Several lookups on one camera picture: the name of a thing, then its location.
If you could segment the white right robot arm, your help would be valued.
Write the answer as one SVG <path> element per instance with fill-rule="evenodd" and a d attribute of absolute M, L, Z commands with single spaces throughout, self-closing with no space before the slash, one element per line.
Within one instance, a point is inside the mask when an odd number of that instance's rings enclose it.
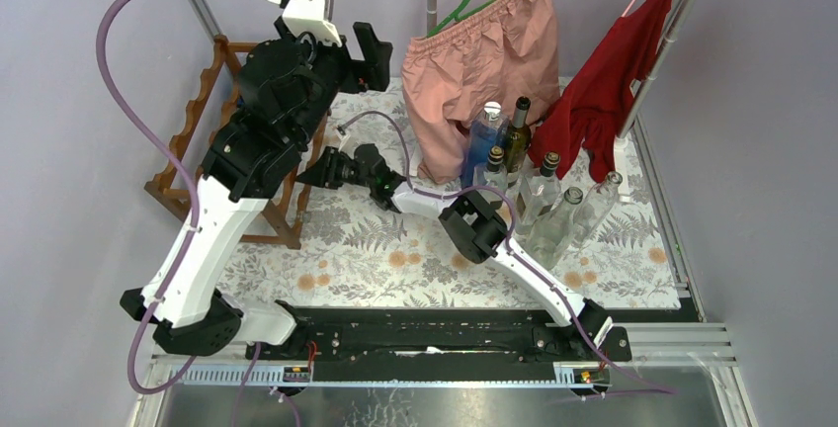
<path fill-rule="evenodd" d="M 573 291 L 528 255 L 513 229 L 483 198 L 481 189 L 436 194 L 389 168 L 375 145 L 358 146 L 352 156 L 328 146 L 296 177 L 300 183 L 339 189 L 365 187 L 382 209 L 435 218 L 458 252 L 474 264 L 490 262 L 538 301 L 551 319 L 567 327 L 566 344 L 576 358 L 590 360 L 606 346 L 613 318 L 600 305 Z"/>

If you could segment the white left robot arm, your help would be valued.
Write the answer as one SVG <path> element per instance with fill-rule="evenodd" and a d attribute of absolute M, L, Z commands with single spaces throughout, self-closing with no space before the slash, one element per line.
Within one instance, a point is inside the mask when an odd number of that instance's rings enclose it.
<path fill-rule="evenodd" d="M 233 342 L 262 342 L 292 359 L 305 349 L 307 335 L 284 305 L 236 301 L 217 283 L 245 230 L 295 177 L 335 98 L 387 88 L 392 44 L 368 23 L 353 30 L 358 59 L 344 38 L 321 41 L 286 26 L 233 55 L 236 108 L 201 163 L 179 243 L 148 285 L 121 299 L 133 319 L 154 325 L 166 353 L 207 357 Z"/>

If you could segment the clear labelled square bottle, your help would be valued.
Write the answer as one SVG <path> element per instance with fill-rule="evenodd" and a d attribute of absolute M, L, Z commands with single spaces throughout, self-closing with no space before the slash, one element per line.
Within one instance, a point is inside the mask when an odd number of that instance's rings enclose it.
<path fill-rule="evenodd" d="M 504 156 L 504 149 L 494 145 L 488 151 L 486 161 L 476 164 L 473 170 L 473 184 L 479 187 L 478 193 L 497 211 L 503 206 L 502 198 L 486 188 L 494 188 L 506 194 L 508 174 L 504 165 Z"/>

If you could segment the brown wooden wine rack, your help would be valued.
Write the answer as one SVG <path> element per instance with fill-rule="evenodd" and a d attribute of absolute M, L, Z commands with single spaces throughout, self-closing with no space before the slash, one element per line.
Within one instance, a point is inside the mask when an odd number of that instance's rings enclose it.
<path fill-rule="evenodd" d="M 201 72 L 197 97 L 186 105 L 183 128 L 169 141 L 169 149 L 176 157 L 186 160 L 184 166 L 192 172 L 195 179 L 200 179 L 202 176 L 201 161 L 211 141 L 237 112 L 241 69 L 246 66 L 253 50 L 258 47 L 257 43 L 232 42 L 224 35 L 217 35 L 213 38 L 213 61 Z M 220 109 L 209 113 L 210 123 L 207 124 L 202 115 L 205 113 L 216 82 L 226 74 L 231 77 L 231 90 L 220 105 Z M 297 165 L 285 175 L 265 208 L 255 219 L 257 227 L 248 229 L 241 237 L 243 242 L 282 245 L 289 249 L 301 247 L 301 218 L 302 212 L 307 208 L 309 187 L 305 186 L 302 195 L 295 201 L 294 220 L 288 220 L 288 216 L 293 202 L 292 193 L 296 183 L 296 174 L 305 165 L 305 159 L 301 158 Z M 189 193 L 186 185 L 179 182 L 177 170 L 173 165 L 168 164 L 165 169 L 151 177 L 145 183 L 144 190 L 176 219 L 181 222 L 187 219 L 190 210 Z"/>

